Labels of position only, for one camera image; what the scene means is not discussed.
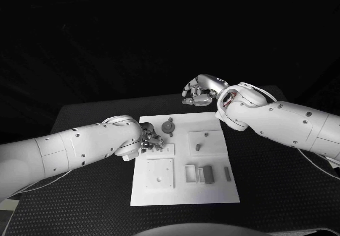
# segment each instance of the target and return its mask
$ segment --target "table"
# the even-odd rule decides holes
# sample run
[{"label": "table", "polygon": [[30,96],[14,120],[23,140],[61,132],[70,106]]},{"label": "table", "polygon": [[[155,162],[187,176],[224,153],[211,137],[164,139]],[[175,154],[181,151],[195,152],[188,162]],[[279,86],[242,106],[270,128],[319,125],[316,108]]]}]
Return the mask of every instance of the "table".
[{"label": "table", "polygon": [[[275,86],[262,86],[278,100]],[[216,105],[181,104],[180,94],[74,104],[60,110],[51,133],[139,116],[216,111]],[[340,181],[308,163],[298,150],[256,135],[250,128],[221,131],[240,203],[129,206],[133,160],[110,156],[70,171],[47,187],[21,196],[7,235],[131,235],[191,222],[221,223],[262,232],[327,228],[340,232]],[[327,161],[308,155],[334,174]],[[50,182],[56,177],[41,181]]]}]

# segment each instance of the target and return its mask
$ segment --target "robotic hand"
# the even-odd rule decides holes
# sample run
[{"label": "robotic hand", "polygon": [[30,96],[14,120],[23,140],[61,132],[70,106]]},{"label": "robotic hand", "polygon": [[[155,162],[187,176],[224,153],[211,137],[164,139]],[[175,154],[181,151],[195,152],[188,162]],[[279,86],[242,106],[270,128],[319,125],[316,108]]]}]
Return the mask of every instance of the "robotic hand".
[{"label": "robotic hand", "polygon": [[162,148],[149,123],[115,116],[102,123],[0,145],[0,202],[27,186],[115,154],[123,161]]},{"label": "robotic hand", "polygon": [[[266,102],[260,91],[272,100]],[[216,118],[239,131],[247,126],[257,135],[283,145],[340,161],[340,117],[309,107],[276,101],[260,88],[240,82],[230,86],[210,75],[198,75],[185,85],[191,98],[182,104],[205,106],[217,99]]]}]

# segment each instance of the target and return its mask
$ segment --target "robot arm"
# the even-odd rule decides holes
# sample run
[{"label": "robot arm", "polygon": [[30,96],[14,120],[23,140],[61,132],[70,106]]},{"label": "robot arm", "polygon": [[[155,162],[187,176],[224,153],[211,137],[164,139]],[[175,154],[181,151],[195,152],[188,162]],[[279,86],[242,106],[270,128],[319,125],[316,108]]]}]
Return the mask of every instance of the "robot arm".
[{"label": "robot arm", "polygon": [[162,146],[152,125],[116,116],[56,134],[0,145],[0,202],[21,188],[112,154],[129,161],[138,149]]},{"label": "robot arm", "polygon": [[[221,80],[203,76],[205,80]],[[195,98],[184,99],[182,103],[194,105]],[[243,131],[249,126],[267,139],[340,161],[338,116],[289,102],[267,104],[262,94],[246,83],[226,86],[216,98],[214,116],[230,128]]]}]

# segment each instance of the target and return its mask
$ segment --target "black background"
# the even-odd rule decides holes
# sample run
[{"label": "black background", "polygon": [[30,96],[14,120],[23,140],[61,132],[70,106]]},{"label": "black background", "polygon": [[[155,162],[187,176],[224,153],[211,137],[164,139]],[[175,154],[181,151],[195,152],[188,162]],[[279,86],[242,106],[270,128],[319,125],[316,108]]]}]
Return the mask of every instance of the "black background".
[{"label": "black background", "polygon": [[46,135],[63,105],[180,93],[201,73],[340,115],[337,1],[28,1],[0,17],[1,143]]}]

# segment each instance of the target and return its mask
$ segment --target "table surface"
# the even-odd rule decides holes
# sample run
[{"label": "table surface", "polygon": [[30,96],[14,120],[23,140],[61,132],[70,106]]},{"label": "table surface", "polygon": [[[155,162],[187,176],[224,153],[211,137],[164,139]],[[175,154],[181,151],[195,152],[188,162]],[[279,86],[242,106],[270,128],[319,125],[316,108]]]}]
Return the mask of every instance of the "table surface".
[{"label": "table surface", "polygon": [[[275,86],[262,86],[278,100]],[[60,110],[51,133],[139,116],[216,111],[181,104],[180,94],[74,104]],[[47,187],[21,196],[7,235],[131,235],[191,222],[243,226],[262,232],[327,228],[340,232],[340,181],[315,169],[296,149],[220,123],[240,203],[129,206],[133,160],[110,156],[74,169]],[[327,161],[308,155],[334,174]],[[50,182],[43,180],[35,186]]]}]

